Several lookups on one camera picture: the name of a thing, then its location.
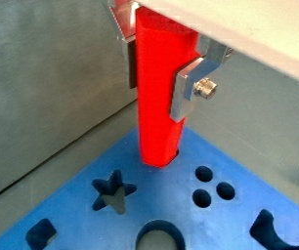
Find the screw head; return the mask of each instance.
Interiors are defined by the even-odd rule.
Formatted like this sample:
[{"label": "screw head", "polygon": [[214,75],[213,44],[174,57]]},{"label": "screw head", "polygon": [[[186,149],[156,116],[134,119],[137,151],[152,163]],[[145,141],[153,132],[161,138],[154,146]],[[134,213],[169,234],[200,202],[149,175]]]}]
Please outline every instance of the screw head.
[{"label": "screw head", "polygon": [[209,99],[216,93],[216,84],[204,78],[194,84],[194,95],[204,99]]}]

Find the blue foam tray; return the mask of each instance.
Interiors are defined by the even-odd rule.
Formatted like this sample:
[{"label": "blue foam tray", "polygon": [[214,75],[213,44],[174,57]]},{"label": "blue foam tray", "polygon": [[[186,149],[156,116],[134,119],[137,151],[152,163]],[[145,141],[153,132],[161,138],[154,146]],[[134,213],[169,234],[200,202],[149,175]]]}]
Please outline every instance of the blue foam tray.
[{"label": "blue foam tray", "polygon": [[[184,130],[178,155],[164,169],[142,164],[137,140],[134,130],[44,200],[0,236],[1,250],[136,249],[144,229],[170,229],[169,234],[181,235],[180,249],[269,249],[249,234],[264,209],[273,215],[277,236],[299,245],[299,206],[197,134]],[[209,182],[197,178],[200,166],[212,170]],[[108,180],[116,170],[122,182],[137,187],[125,197],[124,214],[112,206],[92,209],[100,202],[92,181]],[[221,182],[234,188],[229,200],[216,191]],[[206,207],[194,203],[197,189],[200,203],[210,198]],[[28,232],[42,219],[57,234],[45,248],[30,247]]]}]

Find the red post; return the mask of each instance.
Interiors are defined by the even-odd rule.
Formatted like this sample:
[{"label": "red post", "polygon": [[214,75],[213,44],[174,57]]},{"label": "red post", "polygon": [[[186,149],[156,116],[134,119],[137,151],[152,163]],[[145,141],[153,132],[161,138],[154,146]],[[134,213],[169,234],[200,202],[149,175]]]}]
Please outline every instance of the red post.
[{"label": "red post", "polygon": [[185,119],[169,118],[174,74],[198,55],[197,32],[141,7],[136,12],[140,151],[144,163],[164,167],[177,154]]}]

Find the metal clamp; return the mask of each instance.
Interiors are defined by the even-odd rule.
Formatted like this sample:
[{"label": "metal clamp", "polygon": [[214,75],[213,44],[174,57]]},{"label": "metal clamp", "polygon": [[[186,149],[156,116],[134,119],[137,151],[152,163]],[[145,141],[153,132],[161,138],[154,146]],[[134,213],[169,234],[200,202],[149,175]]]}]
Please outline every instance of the metal clamp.
[{"label": "metal clamp", "polygon": [[196,97],[209,99],[216,92],[216,84],[208,75],[221,66],[232,54],[232,49],[200,35],[197,52],[204,55],[194,59],[176,74],[170,118],[178,122],[194,108]]},{"label": "metal clamp", "polygon": [[125,60],[126,82],[133,89],[137,86],[134,13],[140,4],[129,0],[102,0],[101,2],[117,30],[117,40]]}]

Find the grey panel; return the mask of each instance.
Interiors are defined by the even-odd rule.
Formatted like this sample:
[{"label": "grey panel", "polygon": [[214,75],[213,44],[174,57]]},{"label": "grey panel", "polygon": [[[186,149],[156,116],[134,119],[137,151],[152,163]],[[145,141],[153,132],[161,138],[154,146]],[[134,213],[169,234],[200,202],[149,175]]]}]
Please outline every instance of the grey panel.
[{"label": "grey panel", "polygon": [[96,0],[0,1],[0,190],[134,99]]},{"label": "grey panel", "polygon": [[299,203],[299,82],[236,54],[188,125]]},{"label": "grey panel", "polygon": [[0,195],[0,234],[110,148],[136,123],[136,106],[130,104]]}]

